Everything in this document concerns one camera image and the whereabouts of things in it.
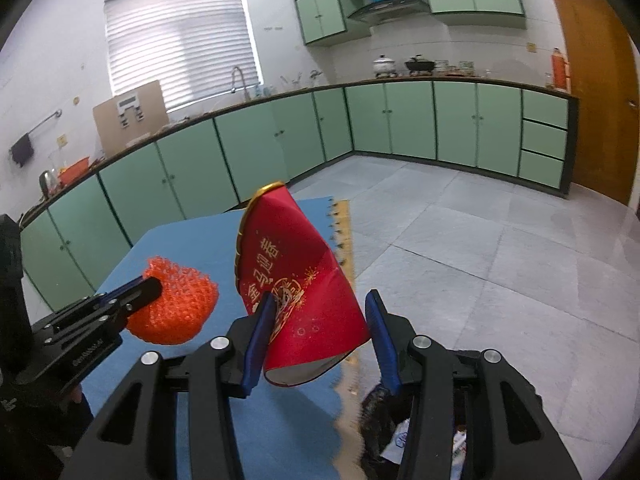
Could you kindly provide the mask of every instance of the blue foam mat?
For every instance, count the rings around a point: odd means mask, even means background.
[[[332,199],[301,200],[298,205],[332,248],[334,232],[328,215]],[[155,349],[165,358],[183,355],[217,335],[224,335],[238,317],[245,316],[236,291],[234,258],[242,211],[176,222],[152,229],[129,251],[105,280],[99,292],[108,292],[139,276],[152,256],[164,256],[181,266],[207,273],[218,284],[220,298],[202,331],[178,346],[151,345],[128,331],[123,344],[83,382],[94,413],[105,403],[133,363]],[[333,386],[340,380],[334,367],[315,381],[295,388],[278,388],[260,378],[247,399],[231,399],[242,468],[247,480],[338,480],[332,465],[340,447],[334,420],[341,400]],[[178,396],[176,451],[178,478],[189,479],[186,394]]]

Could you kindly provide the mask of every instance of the window blind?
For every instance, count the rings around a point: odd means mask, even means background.
[[[158,79],[171,110],[229,91],[236,65],[259,83],[242,0],[107,0],[104,13],[114,95]]]

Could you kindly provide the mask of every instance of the orange mesh scrubber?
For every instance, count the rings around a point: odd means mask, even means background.
[[[155,256],[145,278],[162,283],[162,296],[129,317],[129,331],[148,343],[178,345],[192,339],[218,301],[218,285],[206,274]]]

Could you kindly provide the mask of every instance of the orange thermos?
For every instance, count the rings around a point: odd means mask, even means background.
[[[555,48],[551,55],[551,66],[554,71],[554,86],[561,90],[567,90],[567,62],[560,52],[559,48]]]

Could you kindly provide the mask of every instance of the red cloth with gold trim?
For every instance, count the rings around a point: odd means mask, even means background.
[[[369,340],[334,254],[283,183],[260,189],[240,223],[236,287],[251,314],[264,291],[278,313],[264,363],[279,386],[311,381]]]

